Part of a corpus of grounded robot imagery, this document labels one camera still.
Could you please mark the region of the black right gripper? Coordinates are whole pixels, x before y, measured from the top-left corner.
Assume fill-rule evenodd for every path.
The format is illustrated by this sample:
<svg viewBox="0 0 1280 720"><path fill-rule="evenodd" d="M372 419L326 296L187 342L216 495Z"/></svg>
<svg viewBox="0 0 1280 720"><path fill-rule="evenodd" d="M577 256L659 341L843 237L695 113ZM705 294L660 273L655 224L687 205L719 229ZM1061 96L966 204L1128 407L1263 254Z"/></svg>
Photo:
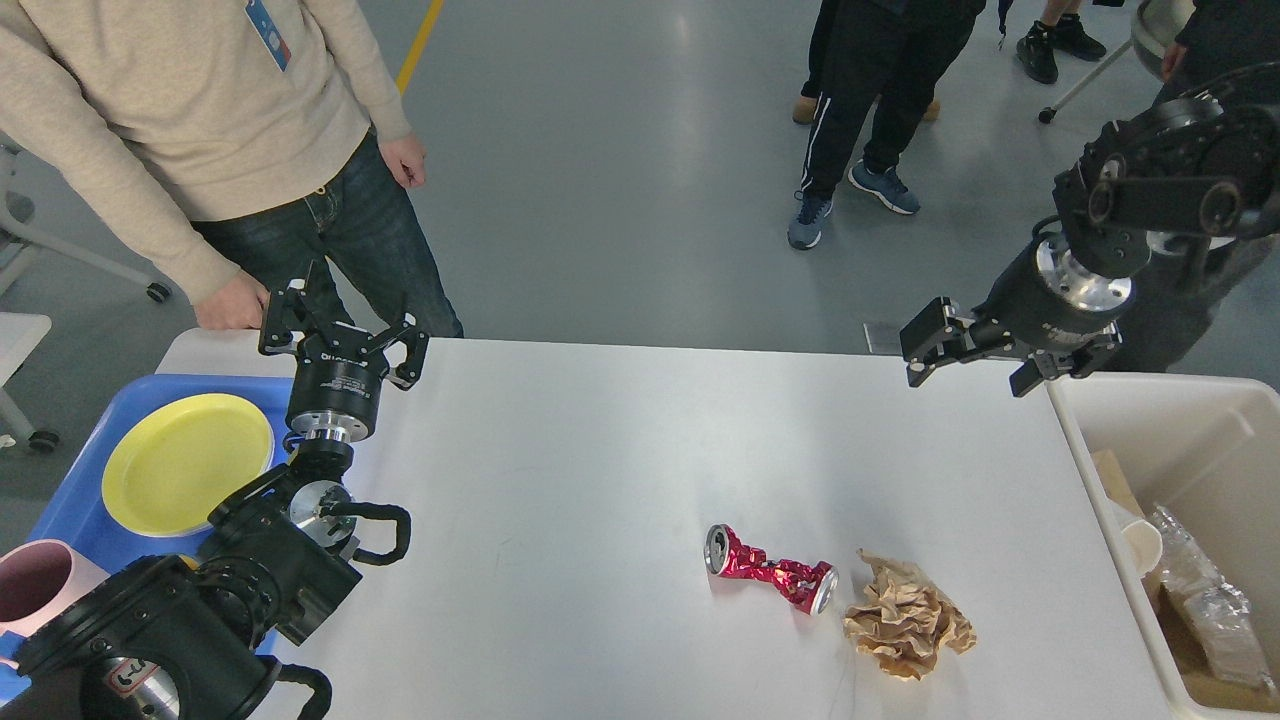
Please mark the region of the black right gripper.
<svg viewBox="0 0 1280 720"><path fill-rule="evenodd" d="M938 296L901 328L908 386L923 386L942 366L995 356L1021 359L1009 377L1016 398L1047 380L1084 379L1120 350L1117 320L1134 300L1132 278L1087 269L1062 234L1036 234L979 306L965 311Z"/></svg>

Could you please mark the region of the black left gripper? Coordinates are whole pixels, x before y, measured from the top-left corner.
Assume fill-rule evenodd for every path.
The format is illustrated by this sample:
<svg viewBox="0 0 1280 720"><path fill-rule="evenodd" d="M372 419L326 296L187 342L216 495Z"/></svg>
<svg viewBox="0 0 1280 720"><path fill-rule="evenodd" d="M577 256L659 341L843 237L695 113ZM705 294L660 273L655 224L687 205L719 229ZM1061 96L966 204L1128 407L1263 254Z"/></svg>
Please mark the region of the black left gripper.
<svg viewBox="0 0 1280 720"><path fill-rule="evenodd" d="M326 261L312 260L301 277L270 293L259 332L259 352L296 355L297 369L285 410L285 424L305 437L355 443L372 436L383 380L402 391L422 377L430 334L401 296L397 319L357 346L347 357L332 345L337 340L337 290ZM308 340L319 337L320 340ZM394 365L387 350L399 346L403 357Z"/></svg>

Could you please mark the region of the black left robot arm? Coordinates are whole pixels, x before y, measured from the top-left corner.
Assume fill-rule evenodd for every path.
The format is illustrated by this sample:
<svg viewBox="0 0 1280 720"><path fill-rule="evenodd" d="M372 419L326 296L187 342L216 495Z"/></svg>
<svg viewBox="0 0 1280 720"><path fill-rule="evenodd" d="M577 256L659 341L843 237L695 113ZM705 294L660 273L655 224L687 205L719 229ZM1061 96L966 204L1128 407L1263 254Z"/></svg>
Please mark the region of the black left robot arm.
<svg viewBox="0 0 1280 720"><path fill-rule="evenodd" d="M134 560L97 578L58 543L3 559L13 598L32 598L35 628L12 660L28 687L5 719L247 719L282 683L308 691L298 715L323 719L332 683L314 667L260 652L270 633L302 644L361 582L410 550L410 511L360 502L343 477L375 432L384 380L421 377L428 332L403 307L374 334L320 304L320 270L271 293L259 337L265 355L294 357L287 460L224 495L193 557Z"/></svg>

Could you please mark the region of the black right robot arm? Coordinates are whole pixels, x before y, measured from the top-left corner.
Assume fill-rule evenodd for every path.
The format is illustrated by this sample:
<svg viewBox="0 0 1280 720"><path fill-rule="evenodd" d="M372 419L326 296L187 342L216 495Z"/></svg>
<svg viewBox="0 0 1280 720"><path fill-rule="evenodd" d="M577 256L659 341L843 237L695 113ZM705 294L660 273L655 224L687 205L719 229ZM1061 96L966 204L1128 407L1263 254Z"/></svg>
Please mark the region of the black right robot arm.
<svg viewBox="0 0 1280 720"><path fill-rule="evenodd" d="M1053 181L1055 214L965 313L929 301L899 333L916 388L952 364L1019 361L1011 393L1085 378L1123 345L1119 319L1152 234L1257 240L1277 229L1277 64L1228 72L1129 120L1107 123Z"/></svg>

